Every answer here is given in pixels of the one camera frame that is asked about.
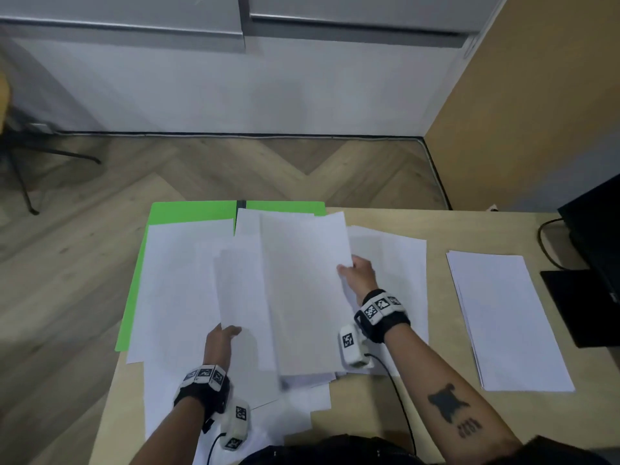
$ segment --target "hand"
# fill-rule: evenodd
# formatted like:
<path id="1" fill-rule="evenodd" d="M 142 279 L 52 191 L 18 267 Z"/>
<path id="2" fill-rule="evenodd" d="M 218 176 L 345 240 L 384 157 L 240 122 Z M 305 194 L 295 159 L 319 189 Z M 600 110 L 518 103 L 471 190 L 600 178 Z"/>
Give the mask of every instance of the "hand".
<path id="1" fill-rule="evenodd" d="M 375 270 L 369 260 L 352 255 L 353 266 L 346 267 L 339 264 L 337 267 L 338 274 L 346 279 L 346 283 L 355 292 L 357 296 L 357 304 L 362 306 L 364 297 L 368 292 L 378 289 Z"/>
<path id="2" fill-rule="evenodd" d="M 222 324 L 217 325 L 206 336 L 204 365 L 217 364 L 226 372 L 231 365 L 231 340 L 241 333 L 238 326 L 229 326 L 222 329 Z"/>

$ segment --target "forearm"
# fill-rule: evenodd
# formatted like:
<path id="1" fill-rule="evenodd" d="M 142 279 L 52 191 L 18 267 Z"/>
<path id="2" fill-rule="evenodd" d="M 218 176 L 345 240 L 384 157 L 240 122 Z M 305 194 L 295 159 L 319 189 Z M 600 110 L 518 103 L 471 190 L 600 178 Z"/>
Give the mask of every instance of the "forearm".
<path id="1" fill-rule="evenodd" d="M 385 344 L 447 463 L 484 463 L 520 447 L 493 407 L 409 326 L 393 327 Z"/>
<path id="2" fill-rule="evenodd" d="M 129 465 L 191 465 L 204 420 L 205 409 L 200 401 L 183 398 Z"/>

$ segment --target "green folder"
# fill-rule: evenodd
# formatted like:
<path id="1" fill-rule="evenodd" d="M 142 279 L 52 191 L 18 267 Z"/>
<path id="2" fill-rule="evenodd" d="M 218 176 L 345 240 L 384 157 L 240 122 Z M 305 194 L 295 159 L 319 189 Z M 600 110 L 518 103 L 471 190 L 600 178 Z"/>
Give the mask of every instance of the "green folder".
<path id="1" fill-rule="evenodd" d="M 140 274 L 144 260 L 144 247 L 149 225 L 165 223 L 199 222 L 204 220 L 221 220 L 236 218 L 237 208 L 246 207 L 253 210 L 268 210 L 276 212 L 302 212 L 316 216 L 326 215 L 324 202 L 299 201 L 182 201 L 182 202 L 155 202 L 151 206 L 151 213 L 146 222 L 144 237 L 140 246 L 140 253 L 133 272 L 133 279 L 129 288 L 125 313 L 120 324 L 116 351 L 127 351 L 133 328 L 133 316 L 136 311 L 138 289 L 140 288 Z"/>

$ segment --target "black cable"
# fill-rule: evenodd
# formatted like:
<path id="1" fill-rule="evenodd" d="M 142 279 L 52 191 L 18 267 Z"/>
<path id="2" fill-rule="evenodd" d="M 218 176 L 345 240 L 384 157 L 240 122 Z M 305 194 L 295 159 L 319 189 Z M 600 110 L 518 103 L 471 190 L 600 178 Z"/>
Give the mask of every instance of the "black cable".
<path id="1" fill-rule="evenodd" d="M 553 222 L 559 222 L 559 221 L 561 221 L 561 220 L 563 220 L 563 219 L 562 219 L 562 218 L 559 218 L 559 219 L 553 219 L 553 220 L 550 220 L 550 221 L 545 222 L 544 224 L 540 225 L 540 226 L 538 227 L 538 234 L 536 235 L 536 239 L 538 240 L 538 246 L 540 246 L 540 248 L 541 248 L 542 252 L 543 252 L 543 253 L 544 253 L 544 255 L 547 257 L 547 259 L 548 259 L 549 261 L 551 261 L 551 264 L 553 264 L 556 268 L 561 269 L 561 270 L 563 270 L 563 271 L 572 271 L 572 269 L 565 268 L 564 266 L 559 265 L 558 263 L 556 263 L 556 262 L 555 262 L 555 261 L 551 258 L 551 256 L 549 256 L 549 253 L 547 253 L 547 250 L 545 249 L 544 244 L 542 243 L 542 237 L 543 237 L 543 235 L 542 235 L 542 229 L 543 229 L 543 228 L 545 228 L 545 227 L 546 227 L 547 225 L 549 225 L 550 223 L 553 223 Z"/>
<path id="2" fill-rule="evenodd" d="M 400 407 L 402 408 L 402 413 L 405 416 L 405 421 L 407 421 L 407 427 L 409 428 L 409 436 L 411 437 L 411 444 L 413 444 L 413 446 L 414 446 L 414 455 L 417 456 L 418 451 L 415 448 L 414 432 L 411 430 L 411 424 L 409 423 L 409 418 L 407 417 L 407 412 L 405 411 L 405 405 L 402 404 L 402 400 L 400 399 L 400 393 L 398 392 L 398 388 L 396 388 L 396 383 L 394 382 L 394 379 L 392 378 L 392 375 L 390 374 L 388 368 L 383 363 L 383 361 L 381 359 L 379 359 L 377 356 L 375 356 L 373 354 L 364 354 L 364 355 L 366 357 L 371 357 L 373 359 L 377 359 L 379 361 L 379 364 L 381 364 L 383 366 L 383 368 L 386 370 L 387 376 L 389 377 L 390 381 L 392 382 L 392 386 L 394 387 L 394 391 L 396 392 L 396 397 L 398 398 L 398 402 L 400 403 Z"/>
<path id="3" fill-rule="evenodd" d="M 218 439 L 220 437 L 224 437 L 226 435 L 225 432 L 222 432 L 219 436 L 215 437 L 215 440 L 213 441 L 213 444 L 211 444 L 211 450 L 209 451 L 209 456 L 206 459 L 206 465 L 209 465 L 209 461 L 211 460 L 211 454 L 213 453 L 213 447 L 215 447 L 215 444 L 217 443 Z"/>

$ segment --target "wooden floor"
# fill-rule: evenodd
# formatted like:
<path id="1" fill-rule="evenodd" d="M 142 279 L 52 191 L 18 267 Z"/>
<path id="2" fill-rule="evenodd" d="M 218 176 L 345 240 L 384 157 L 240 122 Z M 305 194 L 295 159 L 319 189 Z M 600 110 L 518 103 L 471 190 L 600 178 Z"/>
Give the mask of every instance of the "wooden floor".
<path id="1" fill-rule="evenodd" d="M 86 465 L 152 202 L 321 200 L 444 209 L 415 141 L 73 137 L 86 160 L 16 152 L 39 216 L 0 163 L 0 458 Z"/>

